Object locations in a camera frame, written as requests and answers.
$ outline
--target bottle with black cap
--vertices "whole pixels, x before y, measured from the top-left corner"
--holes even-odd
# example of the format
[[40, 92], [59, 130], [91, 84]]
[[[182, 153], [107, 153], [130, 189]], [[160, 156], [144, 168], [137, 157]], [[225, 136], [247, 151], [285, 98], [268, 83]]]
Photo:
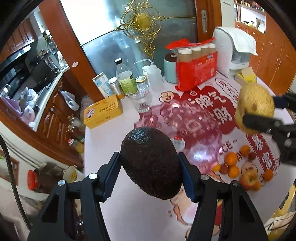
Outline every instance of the bottle with black cap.
[[125, 95], [128, 96], [136, 93], [138, 90], [137, 83], [131, 69], [122, 63], [121, 58], [116, 59], [115, 64], [117, 65], [116, 78]]

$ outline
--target potato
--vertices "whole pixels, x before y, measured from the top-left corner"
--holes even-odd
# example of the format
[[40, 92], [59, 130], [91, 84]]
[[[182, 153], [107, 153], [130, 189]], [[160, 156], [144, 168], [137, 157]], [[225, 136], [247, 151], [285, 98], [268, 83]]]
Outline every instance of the potato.
[[257, 83], [245, 84], [239, 92], [235, 122], [245, 133], [249, 135], [259, 134], [255, 130], [247, 129], [242, 122], [242, 117], [248, 113], [272, 118], [274, 108], [273, 98], [267, 89]]

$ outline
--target teal canister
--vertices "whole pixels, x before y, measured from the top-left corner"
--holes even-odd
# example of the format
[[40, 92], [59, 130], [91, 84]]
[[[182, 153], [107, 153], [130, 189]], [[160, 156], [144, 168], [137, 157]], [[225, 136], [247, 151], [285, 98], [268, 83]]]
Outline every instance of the teal canister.
[[164, 67], [165, 67], [165, 80], [169, 83], [176, 84], [176, 62], [177, 55], [174, 53], [168, 53], [165, 55]]

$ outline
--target black bottle cap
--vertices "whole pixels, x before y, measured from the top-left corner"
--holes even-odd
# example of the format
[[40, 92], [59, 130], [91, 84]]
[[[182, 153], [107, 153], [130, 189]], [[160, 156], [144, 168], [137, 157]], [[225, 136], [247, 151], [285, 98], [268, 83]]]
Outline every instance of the black bottle cap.
[[116, 60], [114, 60], [115, 64], [121, 64], [122, 63], [122, 59], [121, 58], [118, 58]]

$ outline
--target yellow box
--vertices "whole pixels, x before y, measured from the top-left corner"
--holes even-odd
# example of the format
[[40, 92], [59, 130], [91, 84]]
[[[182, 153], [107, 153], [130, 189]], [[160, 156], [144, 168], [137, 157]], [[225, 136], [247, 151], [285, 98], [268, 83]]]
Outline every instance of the yellow box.
[[84, 124], [92, 129], [122, 114], [116, 95], [111, 95], [84, 110]]
[[234, 78], [241, 86], [247, 83], [257, 83], [257, 76], [253, 72], [252, 67], [242, 69], [241, 73], [237, 74]]

